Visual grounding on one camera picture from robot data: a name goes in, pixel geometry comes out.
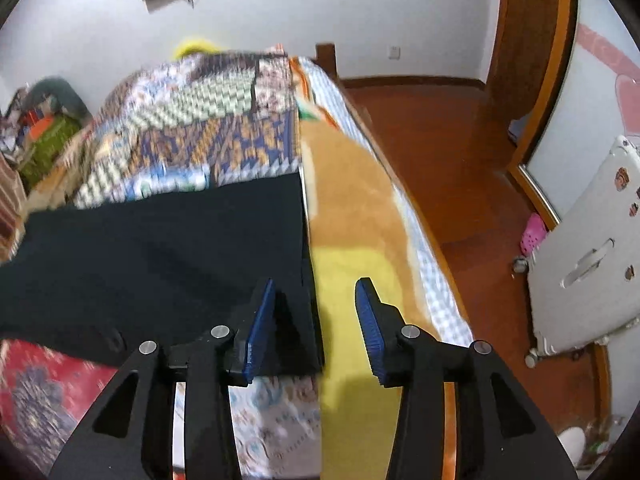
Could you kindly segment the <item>wooden door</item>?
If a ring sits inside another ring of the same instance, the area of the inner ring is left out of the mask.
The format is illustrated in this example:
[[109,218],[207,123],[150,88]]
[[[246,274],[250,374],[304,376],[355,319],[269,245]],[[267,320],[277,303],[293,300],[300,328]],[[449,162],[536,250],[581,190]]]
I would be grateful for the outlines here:
[[506,160],[512,174],[544,128],[573,42],[577,0],[498,0],[485,84],[485,116],[505,129],[527,117],[524,136]]

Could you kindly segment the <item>green patterned bag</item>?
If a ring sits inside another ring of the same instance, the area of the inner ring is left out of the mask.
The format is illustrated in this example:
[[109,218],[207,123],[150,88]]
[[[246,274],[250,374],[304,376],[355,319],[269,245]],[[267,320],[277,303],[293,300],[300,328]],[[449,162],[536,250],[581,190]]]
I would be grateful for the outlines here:
[[59,114],[42,118],[27,135],[27,146],[18,173],[30,191],[52,169],[67,141],[81,129],[70,116]]

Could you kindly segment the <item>grey neck pillow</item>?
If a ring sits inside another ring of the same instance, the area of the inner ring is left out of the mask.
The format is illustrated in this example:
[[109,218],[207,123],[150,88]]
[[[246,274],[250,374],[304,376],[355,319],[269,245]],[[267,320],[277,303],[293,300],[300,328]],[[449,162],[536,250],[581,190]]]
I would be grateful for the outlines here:
[[66,110],[70,117],[81,122],[88,122],[92,118],[79,94],[64,78],[58,76],[46,77],[32,84],[22,99],[22,112],[32,110],[47,98],[55,100],[57,110]]

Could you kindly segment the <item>pink croc shoe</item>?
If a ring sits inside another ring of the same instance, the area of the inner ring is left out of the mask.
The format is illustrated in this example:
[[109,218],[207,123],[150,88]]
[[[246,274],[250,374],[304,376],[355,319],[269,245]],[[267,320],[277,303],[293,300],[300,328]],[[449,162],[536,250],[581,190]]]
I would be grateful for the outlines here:
[[521,253],[529,257],[547,236],[547,228],[539,214],[531,214],[520,240]]

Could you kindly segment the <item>patchwork patterned bedsheet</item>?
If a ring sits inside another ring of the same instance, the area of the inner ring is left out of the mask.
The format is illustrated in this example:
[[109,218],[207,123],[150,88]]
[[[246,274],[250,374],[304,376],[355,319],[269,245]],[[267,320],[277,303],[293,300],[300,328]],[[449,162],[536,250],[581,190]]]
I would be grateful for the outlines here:
[[[137,72],[112,92],[26,195],[25,234],[29,218],[41,211],[91,209],[286,174],[300,179],[300,166],[288,57],[194,54]],[[125,362],[108,366],[1,335],[2,477],[50,479],[58,454]],[[247,386],[230,387],[238,479],[318,474],[320,372],[264,376],[259,367]],[[172,473],[186,473],[185,396],[186,385],[178,382]]]

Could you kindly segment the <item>white wall socket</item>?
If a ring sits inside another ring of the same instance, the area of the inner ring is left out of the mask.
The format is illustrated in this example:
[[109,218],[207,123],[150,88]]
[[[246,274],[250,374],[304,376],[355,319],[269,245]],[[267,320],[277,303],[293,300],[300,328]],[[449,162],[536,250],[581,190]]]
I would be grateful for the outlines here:
[[400,47],[391,46],[388,49],[388,58],[390,60],[399,60],[400,59],[401,50]]

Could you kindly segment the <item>yellow pillow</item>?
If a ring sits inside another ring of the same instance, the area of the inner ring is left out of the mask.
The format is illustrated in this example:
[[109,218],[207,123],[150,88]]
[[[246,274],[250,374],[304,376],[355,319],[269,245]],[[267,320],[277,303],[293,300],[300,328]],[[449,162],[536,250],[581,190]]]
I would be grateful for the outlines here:
[[215,54],[222,51],[222,47],[217,46],[213,42],[198,37],[186,38],[180,41],[174,52],[172,52],[172,58],[177,61],[180,58],[186,58],[189,55],[204,53]]

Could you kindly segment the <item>dark navy pants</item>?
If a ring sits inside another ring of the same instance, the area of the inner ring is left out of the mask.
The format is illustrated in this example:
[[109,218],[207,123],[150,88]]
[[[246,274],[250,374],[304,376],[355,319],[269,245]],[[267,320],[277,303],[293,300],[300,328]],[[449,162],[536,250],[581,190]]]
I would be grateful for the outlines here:
[[324,364],[297,174],[33,214],[1,268],[1,335],[119,366],[143,341],[186,344],[276,286],[264,376]]

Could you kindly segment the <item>striped maroon curtain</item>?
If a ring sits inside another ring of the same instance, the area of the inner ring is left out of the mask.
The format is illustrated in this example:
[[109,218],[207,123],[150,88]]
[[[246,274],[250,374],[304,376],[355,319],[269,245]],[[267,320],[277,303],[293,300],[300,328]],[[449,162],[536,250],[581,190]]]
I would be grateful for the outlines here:
[[26,195],[20,176],[4,156],[0,164],[0,259],[5,263],[15,256],[25,235]]

